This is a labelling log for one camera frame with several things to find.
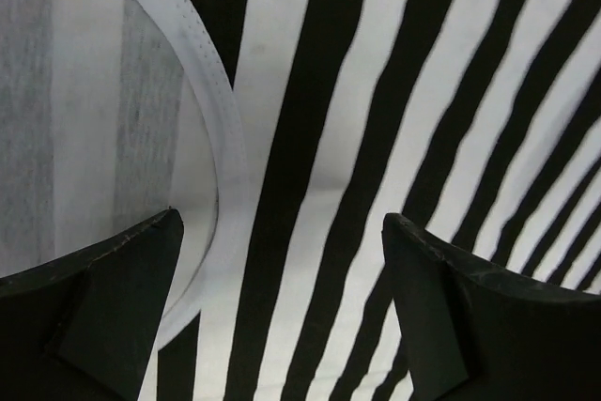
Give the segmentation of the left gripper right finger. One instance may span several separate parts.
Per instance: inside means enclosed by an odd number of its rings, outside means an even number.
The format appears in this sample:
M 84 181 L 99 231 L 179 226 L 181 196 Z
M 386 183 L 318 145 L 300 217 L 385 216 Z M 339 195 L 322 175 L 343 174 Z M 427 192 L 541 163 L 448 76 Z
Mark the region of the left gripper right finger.
M 418 400 L 596 400 L 600 299 L 461 250 L 397 213 L 385 270 Z

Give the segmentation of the black white striped tank top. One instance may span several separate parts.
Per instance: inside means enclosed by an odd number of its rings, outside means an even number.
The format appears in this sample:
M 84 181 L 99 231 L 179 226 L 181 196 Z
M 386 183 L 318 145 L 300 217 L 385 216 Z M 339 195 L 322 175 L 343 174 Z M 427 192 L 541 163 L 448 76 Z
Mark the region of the black white striped tank top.
M 1 0 L 1 272 L 167 209 L 140 400 L 412 400 L 398 212 L 600 291 L 600 0 Z

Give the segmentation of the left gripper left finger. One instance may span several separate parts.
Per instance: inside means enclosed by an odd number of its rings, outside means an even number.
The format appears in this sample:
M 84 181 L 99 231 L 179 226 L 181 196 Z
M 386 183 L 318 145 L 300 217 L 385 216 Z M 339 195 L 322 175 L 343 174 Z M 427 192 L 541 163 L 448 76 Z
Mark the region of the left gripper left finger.
M 170 208 L 2 278 L 2 399 L 137 399 L 182 239 Z

